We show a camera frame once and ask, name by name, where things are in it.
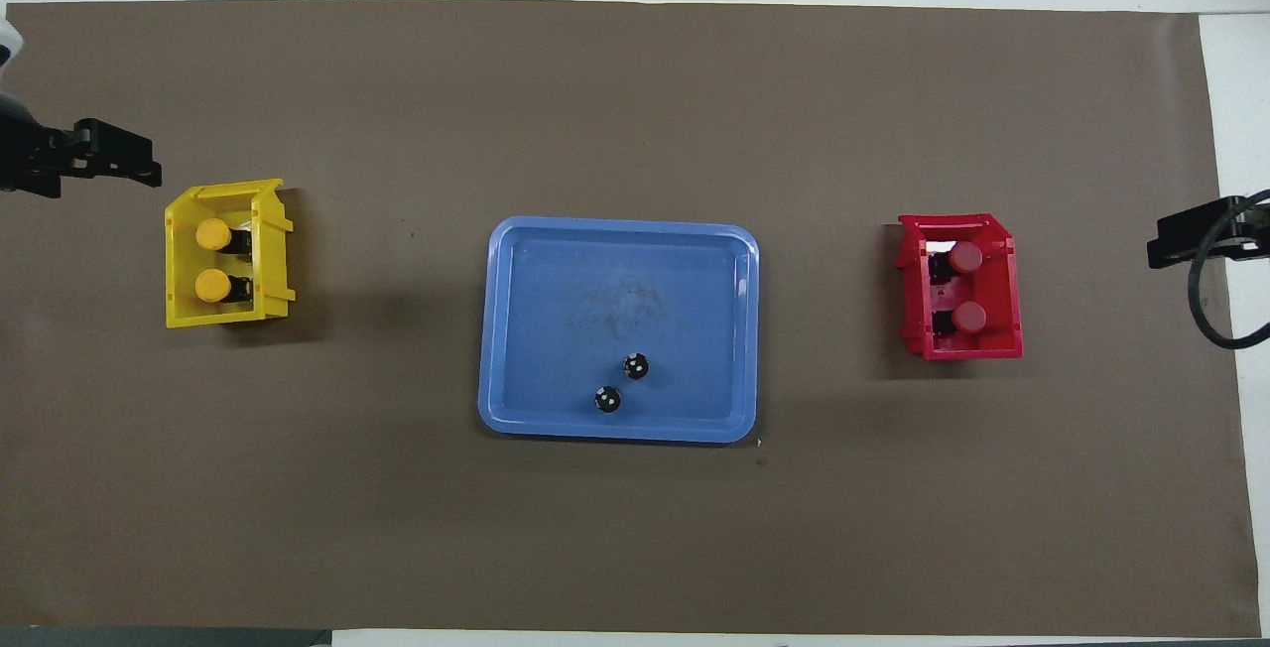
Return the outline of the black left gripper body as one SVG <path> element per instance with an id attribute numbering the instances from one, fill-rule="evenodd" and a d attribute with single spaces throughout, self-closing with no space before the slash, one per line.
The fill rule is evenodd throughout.
<path id="1" fill-rule="evenodd" d="M 1 97 L 1 191 L 58 198 L 75 135 L 41 125 L 22 100 Z"/>

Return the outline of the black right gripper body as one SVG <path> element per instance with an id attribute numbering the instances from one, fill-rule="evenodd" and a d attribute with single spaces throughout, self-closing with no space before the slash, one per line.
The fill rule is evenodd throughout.
<path id="1" fill-rule="evenodd" d="M 1238 202 L 1248 202 L 1250 196 L 1238 194 Z M 1250 203 L 1234 219 L 1234 257 L 1269 257 L 1269 202 Z"/>

